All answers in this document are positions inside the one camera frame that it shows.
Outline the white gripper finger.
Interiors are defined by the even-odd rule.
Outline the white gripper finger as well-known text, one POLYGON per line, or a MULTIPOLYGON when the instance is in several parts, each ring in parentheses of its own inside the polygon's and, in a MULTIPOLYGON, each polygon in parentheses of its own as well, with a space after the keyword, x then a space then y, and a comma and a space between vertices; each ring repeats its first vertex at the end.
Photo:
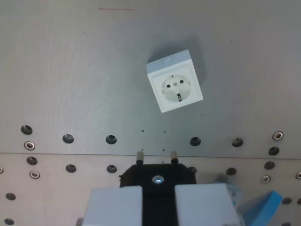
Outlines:
POLYGON ((93 189, 83 226, 141 226, 143 189, 140 186, 93 189))
POLYGON ((226 183, 176 185, 175 200, 180 226, 243 226, 238 213, 242 194, 226 183))

